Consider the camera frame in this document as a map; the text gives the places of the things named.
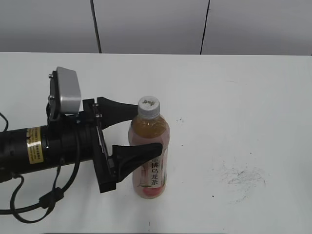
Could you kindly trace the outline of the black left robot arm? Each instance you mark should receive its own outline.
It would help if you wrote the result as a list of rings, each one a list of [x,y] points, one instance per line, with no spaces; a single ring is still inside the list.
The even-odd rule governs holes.
[[[135,169],[161,155],[161,143],[113,146],[108,154],[103,130],[134,119],[137,106],[104,97],[85,99],[83,110],[61,115],[46,126],[10,130],[0,135],[0,179],[91,160],[101,193],[112,191]]]

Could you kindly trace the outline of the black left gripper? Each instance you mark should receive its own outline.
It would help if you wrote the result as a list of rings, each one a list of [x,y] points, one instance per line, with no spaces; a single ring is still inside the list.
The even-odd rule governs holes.
[[[92,161],[101,193],[115,190],[117,183],[144,163],[162,154],[161,143],[137,146],[113,145],[112,158],[108,154],[102,130],[133,120],[138,115],[138,106],[104,97],[98,97],[97,103],[94,99],[85,99],[82,105],[82,123],[86,127],[86,138],[91,142]]]

